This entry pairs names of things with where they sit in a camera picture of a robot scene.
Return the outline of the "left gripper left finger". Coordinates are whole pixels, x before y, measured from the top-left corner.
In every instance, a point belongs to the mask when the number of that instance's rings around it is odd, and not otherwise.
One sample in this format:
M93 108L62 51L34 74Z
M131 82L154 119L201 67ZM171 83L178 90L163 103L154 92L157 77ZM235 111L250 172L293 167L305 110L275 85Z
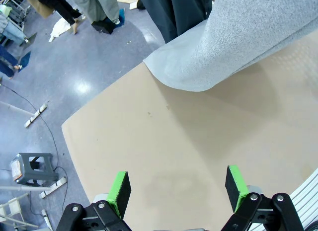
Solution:
M111 187L107 198L102 198L83 207L71 203L65 207L58 231L130 231L124 221L131 194L128 172L121 171Z

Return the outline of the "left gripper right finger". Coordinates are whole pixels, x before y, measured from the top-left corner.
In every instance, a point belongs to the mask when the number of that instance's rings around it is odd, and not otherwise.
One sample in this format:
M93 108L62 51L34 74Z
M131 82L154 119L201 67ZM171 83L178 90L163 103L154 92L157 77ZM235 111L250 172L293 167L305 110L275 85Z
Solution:
M227 167L225 188L233 214L224 231L247 231L252 224L261 224L267 231L303 231L295 206L286 193L272 198L250 191L236 165Z

